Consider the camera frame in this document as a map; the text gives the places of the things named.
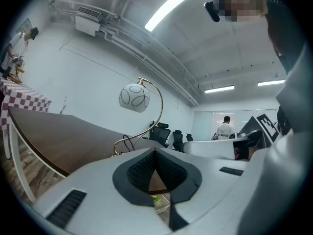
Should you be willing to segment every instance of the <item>white t-shirt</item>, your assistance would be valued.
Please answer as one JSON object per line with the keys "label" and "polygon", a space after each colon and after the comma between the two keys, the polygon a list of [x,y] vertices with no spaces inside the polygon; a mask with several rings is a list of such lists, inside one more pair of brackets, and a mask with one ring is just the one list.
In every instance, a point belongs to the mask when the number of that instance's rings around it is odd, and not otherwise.
{"label": "white t-shirt", "polygon": [[234,133],[233,127],[228,123],[222,123],[218,128],[216,135],[219,140],[229,139],[229,136]]}
{"label": "white t-shirt", "polygon": [[[19,56],[23,56],[23,53],[26,51],[28,46],[28,41],[24,40],[25,33],[18,33],[11,39],[10,44],[12,45],[12,54],[19,54]],[[2,69],[6,70],[6,68],[10,66],[12,70],[10,73],[15,72],[15,64],[12,63],[12,58],[7,53],[5,55],[4,61],[1,64]]]}

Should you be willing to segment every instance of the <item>fluorescent light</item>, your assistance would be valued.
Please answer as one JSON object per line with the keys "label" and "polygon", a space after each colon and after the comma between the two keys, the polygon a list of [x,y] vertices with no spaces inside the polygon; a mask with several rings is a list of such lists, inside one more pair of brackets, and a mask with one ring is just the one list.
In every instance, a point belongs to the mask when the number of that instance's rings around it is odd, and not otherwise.
{"label": "fluorescent light", "polygon": [[272,85],[272,84],[283,84],[284,80],[277,80],[277,81],[269,81],[269,82],[259,82],[258,86],[265,86],[265,85]]}
{"label": "fluorescent light", "polygon": [[229,90],[233,90],[234,88],[235,87],[232,85],[232,86],[227,86],[227,87],[205,90],[205,93],[229,91]]}
{"label": "fluorescent light", "polygon": [[147,22],[145,28],[148,31],[153,31],[153,29],[157,26],[159,22],[162,21],[163,18],[166,17],[168,13],[170,13],[176,6],[178,6],[184,0],[167,0],[159,10],[150,18]]}

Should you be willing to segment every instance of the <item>metal lamp arm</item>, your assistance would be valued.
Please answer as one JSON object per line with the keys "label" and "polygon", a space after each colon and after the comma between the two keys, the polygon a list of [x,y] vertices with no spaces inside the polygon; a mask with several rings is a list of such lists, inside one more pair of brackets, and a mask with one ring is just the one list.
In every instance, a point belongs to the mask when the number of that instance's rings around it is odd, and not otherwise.
{"label": "metal lamp arm", "polygon": [[[133,138],[139,137],[140,135],[145,135],[147,132],[149,132],[151,129],[153,129],[153,128],[157,125],[157,123],[160,121],[161,116],[162,116],[162,113],[163,113],[163,97],[162,97],[162,94],[161,94],[160,90],[157,88],[157,86],[155,86],[155,85],[154,85],[153,83],[151,83],[149,80],[140,77],[140,78],[139,78],[139,84],[143,85],[143,81],[148,82],[149,84],[152,84],[152,85],[157,89],[157,92],[160,94],[160,97],[161,97],[161,112],[160,112],[160,115],[158,116],[158,119],[156,120],[156,122],[155,122],[148,130],[143,131],[143,132],[141,132],[141,133],[139,133],[139,134],[136,134],[136,135],[134,135],[134,136],[131,136],[129,139],[133,139]],[[114,144],[114,156],[117,156],[117,155],[118,155],[118,153],[117,153],[117,151],[116,151],[116,146],[117,146],[119,143],[121,143],[121,142],[123,142],[123,141],[126,141],[126,140],[129,140],[129,139],[121,139],[121,140],[117,141],[117,142]]]}

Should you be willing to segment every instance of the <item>lamp shade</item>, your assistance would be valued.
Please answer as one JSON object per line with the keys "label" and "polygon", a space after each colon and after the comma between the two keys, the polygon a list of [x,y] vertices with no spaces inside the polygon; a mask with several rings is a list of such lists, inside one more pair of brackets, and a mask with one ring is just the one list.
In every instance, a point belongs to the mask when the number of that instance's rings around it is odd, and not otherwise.
{"label": "lamp shade", "polygon": [[148,107],[150,96],[148,90],[140,84],[125,86],[119,95],[119,105],[128,110],[142,113]]}

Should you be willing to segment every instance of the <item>wooden floor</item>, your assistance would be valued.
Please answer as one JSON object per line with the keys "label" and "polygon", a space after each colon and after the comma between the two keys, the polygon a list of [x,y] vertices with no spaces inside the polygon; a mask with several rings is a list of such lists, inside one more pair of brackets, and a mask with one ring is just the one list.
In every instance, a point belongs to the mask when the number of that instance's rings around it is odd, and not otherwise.
{"label": "wooden floor", "polygon": [[[0,135],[0,144],[3,142],[2,132]],[[37,157],[27,148],[23,141],[19,138],[19,150],[22,166],[27,179],[27,182],[35,196],[38,199],[43,195],[49,188],[54,186],[56,183],[63,180],[61,176],[53,172],[50,168],[45,166]],[[25,203],[32,205],[24,189],[20,183],[20,180],[16,174],[13,159],[7,159],[4,153],[4,145],[0,145],[0,165],[4,171],[8,182],[10,183],[13,191],[17,197]],[[167,200],[170,200],[170,194],[164,194]],[[166,210],[159,214],[159,217],[168,225],[170,210]]]}

